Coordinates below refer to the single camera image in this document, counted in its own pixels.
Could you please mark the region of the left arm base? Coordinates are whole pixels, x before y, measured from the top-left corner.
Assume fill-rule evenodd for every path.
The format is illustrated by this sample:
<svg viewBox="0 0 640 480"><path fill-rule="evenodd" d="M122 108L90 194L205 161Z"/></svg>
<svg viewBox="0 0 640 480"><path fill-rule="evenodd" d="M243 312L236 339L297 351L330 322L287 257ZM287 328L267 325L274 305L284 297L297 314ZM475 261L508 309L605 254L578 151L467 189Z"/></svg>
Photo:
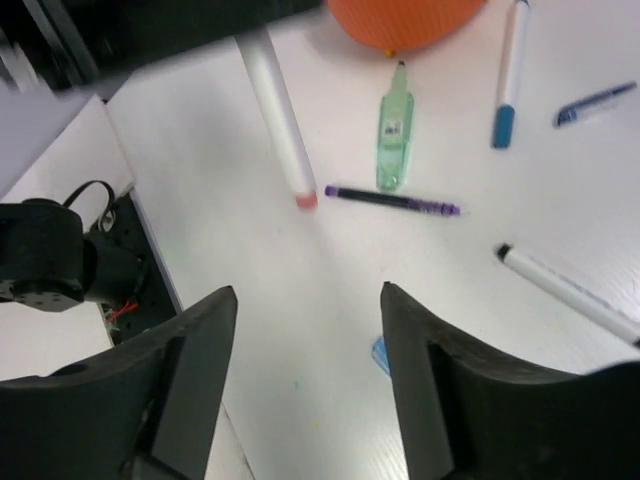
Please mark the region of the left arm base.
<svg viewBox="0 0 640 480"><path fill-rule="evenodd" d="M84 234L84 300L98 305L118 345L171 319L179 306L132 192L118 197L107 182L90 180L63 206L70 208L94 184L105 188L107 204Z"/></svg>

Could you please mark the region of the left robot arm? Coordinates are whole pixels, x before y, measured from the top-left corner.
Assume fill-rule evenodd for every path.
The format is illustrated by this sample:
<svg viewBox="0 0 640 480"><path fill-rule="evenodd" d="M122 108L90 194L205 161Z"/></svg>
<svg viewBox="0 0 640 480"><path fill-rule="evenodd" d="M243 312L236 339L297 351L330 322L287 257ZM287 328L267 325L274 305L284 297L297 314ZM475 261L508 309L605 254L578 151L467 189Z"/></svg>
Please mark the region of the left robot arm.
<svg viewBox="0 0 640 480"><path fill-rule="evenodd" d="M136 69L317 8L314 1L5 1L1 78L56 93ZM146 264L107 239L108 202L85 232L72 201L1 208L1 299L45 312L83 302L130 306Z"/></svg>

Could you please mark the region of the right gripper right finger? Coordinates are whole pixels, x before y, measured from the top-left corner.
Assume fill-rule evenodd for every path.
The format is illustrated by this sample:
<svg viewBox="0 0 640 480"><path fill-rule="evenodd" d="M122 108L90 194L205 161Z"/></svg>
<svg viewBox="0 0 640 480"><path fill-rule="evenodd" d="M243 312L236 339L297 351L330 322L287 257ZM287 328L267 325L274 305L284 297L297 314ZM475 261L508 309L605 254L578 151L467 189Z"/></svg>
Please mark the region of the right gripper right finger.
<svg viewBox="0 0 640 480"><path fill-rule="evenodd" d="M380 297L412 479L635 479L639 365L578 375L500 351L399 286Z"/></svg>

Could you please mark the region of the red capped white marker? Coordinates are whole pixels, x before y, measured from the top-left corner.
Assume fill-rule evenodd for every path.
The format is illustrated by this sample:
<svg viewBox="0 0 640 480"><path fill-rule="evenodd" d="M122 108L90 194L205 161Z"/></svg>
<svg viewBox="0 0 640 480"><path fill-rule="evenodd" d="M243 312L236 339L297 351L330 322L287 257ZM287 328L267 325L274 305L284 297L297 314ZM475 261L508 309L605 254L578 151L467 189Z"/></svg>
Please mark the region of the red capped white marker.
<svg viewBox="0 0 640 480"><path fill-rule="evenodd" d="M265 27L236 38L277 159L296 205L317 207L317 187L280 64Z"/></svg>

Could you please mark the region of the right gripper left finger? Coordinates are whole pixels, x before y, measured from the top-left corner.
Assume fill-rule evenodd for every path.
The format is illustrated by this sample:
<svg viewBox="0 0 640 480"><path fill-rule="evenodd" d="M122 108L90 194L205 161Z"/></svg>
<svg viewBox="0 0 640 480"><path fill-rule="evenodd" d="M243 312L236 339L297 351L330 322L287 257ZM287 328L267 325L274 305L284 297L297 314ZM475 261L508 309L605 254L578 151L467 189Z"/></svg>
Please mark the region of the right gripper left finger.
<svg viewBox="0 0 640 480"><path fill-rule="evenodd" d="M2 478L204 478L236 316L223 287L49 376L2 382Z"/></svg>

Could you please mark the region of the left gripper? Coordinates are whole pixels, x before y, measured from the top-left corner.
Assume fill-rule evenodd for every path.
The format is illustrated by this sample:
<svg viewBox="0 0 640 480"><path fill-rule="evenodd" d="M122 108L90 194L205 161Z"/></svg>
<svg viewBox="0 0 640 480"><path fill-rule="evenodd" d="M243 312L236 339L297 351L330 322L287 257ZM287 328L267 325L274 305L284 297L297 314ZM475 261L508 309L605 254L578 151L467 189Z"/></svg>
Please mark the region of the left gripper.
<svg viewBox="0 0 640 480"><path fill-rule="evenodd" d="M1 4L1 80L64 92L320 7L320 2L16 0Z"/></svg>

